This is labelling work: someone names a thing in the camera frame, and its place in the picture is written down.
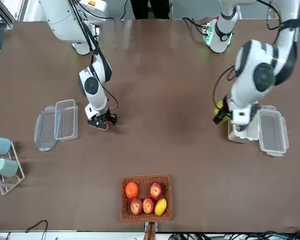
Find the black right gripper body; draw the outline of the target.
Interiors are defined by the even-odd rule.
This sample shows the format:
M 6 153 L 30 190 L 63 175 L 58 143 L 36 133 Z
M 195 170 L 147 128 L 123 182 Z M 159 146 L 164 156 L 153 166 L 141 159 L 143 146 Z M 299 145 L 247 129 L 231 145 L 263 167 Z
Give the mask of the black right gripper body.
M 96 119 L 99 121 L 99 122 L 110 122 L 110 118 L 111 118 L 111 113 L 110 112 L 106 112 L 100 116 L 98 116 Z

